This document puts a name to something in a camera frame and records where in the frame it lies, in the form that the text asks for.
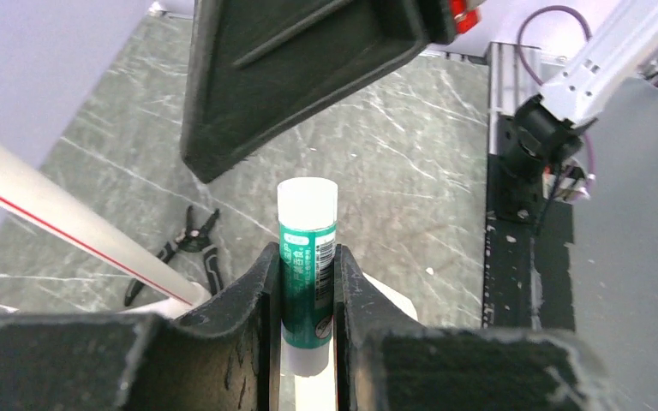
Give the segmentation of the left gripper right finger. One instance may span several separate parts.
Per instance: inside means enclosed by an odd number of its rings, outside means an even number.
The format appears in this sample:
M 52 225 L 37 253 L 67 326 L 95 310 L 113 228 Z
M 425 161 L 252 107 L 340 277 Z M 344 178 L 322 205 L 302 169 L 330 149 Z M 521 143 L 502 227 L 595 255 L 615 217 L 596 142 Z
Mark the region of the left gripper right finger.
M 344 245 L 334 258 L 335 291 L 347 271 L 364 278 Z M 357 410 L 615 410 L 601 360 L 568 331 L 394 325 L 370 334 Z

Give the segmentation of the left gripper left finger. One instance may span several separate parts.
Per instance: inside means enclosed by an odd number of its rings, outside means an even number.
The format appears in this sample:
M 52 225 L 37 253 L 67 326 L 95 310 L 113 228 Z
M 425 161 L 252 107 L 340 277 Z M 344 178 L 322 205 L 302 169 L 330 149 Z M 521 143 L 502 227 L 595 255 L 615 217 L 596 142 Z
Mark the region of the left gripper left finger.
M 179 319 L 0 314 L 0 410 L 275 410 L 280 258 L 269 243 Z

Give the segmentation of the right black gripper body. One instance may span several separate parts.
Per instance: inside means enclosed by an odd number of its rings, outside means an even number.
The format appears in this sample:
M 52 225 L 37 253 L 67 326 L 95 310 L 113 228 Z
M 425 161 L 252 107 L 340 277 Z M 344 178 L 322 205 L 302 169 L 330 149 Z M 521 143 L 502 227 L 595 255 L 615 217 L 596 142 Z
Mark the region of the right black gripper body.
M 431 44 L 449 45 L 481 19 L 482 0 L 420 0 L 419 8 Z

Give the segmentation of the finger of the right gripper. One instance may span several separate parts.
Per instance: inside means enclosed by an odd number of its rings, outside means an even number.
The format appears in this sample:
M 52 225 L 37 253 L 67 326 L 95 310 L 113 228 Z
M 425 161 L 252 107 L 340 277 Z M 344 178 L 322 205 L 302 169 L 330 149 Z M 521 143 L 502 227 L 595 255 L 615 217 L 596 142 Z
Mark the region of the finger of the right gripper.
M 405 65 L 428 43 L 422 1 L 199 1 L 180 153 L 210 182 Z

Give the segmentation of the green white glue stick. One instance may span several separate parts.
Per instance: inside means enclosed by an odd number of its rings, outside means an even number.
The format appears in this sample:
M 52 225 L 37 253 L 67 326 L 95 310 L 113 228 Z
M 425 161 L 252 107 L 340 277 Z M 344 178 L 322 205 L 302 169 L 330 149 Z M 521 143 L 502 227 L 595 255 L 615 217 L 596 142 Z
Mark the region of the green white glue stick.
M 332 340 L 338 184 L 295 177 L 277 195 L 284 353 L 295 375 L 313 377 L 326 369 Z

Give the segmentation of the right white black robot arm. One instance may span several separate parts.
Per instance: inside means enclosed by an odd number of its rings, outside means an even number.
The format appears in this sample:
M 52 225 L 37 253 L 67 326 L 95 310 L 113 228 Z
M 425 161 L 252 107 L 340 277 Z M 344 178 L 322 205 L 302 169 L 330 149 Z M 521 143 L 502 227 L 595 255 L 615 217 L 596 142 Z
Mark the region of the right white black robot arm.
M 458 35 L 453 1 L 199 1 L 180 153 L 210 182 L 268 141 Z M 658 1 L 622 1 L 516 111 L 527 149 L 560 160 L 621 81 L 658 52 Z

